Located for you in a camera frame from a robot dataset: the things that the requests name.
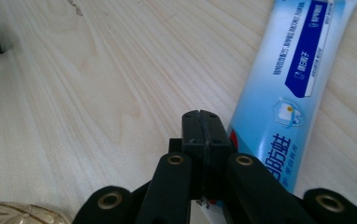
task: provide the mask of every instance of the wooden table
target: wooden table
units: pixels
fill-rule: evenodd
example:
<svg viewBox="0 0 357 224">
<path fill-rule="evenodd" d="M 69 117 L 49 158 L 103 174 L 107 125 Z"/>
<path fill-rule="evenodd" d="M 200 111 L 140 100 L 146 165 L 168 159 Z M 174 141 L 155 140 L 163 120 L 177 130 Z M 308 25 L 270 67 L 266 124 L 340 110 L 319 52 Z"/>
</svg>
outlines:
<svg viewBox="0 0 357 224">
<path fill-rule="evenodd" d="M 0 201 L 73 218 L 104 186 L 150 180 L 183 113 L 212 111 L 227 126 L 272 6 L 0 0 Z M 295 194 L 318 187 L 357 204 L 357 8 Z"/>
</svg>

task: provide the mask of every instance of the tooth logo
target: tooth logo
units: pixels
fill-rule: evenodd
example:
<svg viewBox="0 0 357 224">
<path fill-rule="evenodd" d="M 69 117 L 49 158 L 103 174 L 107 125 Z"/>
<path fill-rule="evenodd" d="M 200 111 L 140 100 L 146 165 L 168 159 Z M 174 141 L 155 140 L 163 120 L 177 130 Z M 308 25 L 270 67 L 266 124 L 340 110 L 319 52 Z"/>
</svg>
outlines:
<svg viewBox="0 0 357 224">
<path fill-rule="evenodd" d="M 298 106 L 285 99 L 280 99 L 274 106 L 275 121 L 290 127 L 301 125 L 302 114 Z"/>
</svg>

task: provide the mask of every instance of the wood grain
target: wood grain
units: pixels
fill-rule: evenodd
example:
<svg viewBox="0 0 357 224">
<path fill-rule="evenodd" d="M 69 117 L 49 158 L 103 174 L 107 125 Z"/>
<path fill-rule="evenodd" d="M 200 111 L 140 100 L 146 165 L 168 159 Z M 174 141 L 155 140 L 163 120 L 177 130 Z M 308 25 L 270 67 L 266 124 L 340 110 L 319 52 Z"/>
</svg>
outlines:
<svg viewBox="0 0 357 224">
<path fill-rule="evenodd" d="M 183 113 L 227 126 L 272 5 L 0 0 L 0 201 L 73 218 L 97 189 L 150 180 Z M 295 194 L 318 187 L 357 204 L 357 8 Z"/>
</svg>

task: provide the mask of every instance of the dark blue label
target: dark blue label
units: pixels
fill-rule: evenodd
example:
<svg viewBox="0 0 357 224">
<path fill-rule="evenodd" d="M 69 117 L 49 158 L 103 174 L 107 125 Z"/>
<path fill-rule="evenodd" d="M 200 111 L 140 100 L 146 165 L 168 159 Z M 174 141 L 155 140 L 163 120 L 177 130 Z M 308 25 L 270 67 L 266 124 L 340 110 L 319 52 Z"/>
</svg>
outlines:
<svg viewBox="0 0 357 224">
<path fill-rule="evenodd" d="M 307 85 L 311 76 L 313 62 L 317 55 L 327 6 L 327 2 L 311 2 L 289 74 L 286 78 L 286 86 L 298 98 L 306 96 Z"/>
</svg>

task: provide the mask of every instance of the blue tube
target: blue tube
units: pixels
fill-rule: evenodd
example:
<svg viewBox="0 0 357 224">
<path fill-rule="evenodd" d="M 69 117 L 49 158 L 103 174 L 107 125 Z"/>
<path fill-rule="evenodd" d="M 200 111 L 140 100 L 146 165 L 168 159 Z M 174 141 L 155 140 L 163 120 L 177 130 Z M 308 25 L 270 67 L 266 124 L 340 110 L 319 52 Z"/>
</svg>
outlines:
<svg viewBox="0 0 357 224">
<path fill-rule="evenodd" d="M 293 192 L 339 41 L 357 0 L 275 1 L 228 134 Z"/>
</svg>

